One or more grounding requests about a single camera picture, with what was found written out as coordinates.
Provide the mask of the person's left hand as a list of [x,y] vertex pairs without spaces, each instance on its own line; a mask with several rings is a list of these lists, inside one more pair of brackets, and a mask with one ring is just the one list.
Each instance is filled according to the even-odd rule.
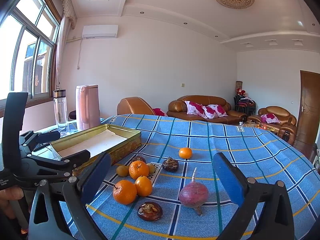
[[11,200],[20,200],[24,197],[23,190],[20,187],[10,187],[0,191],[1,210],[9,219],[15,219],[16,215],[12,206]]

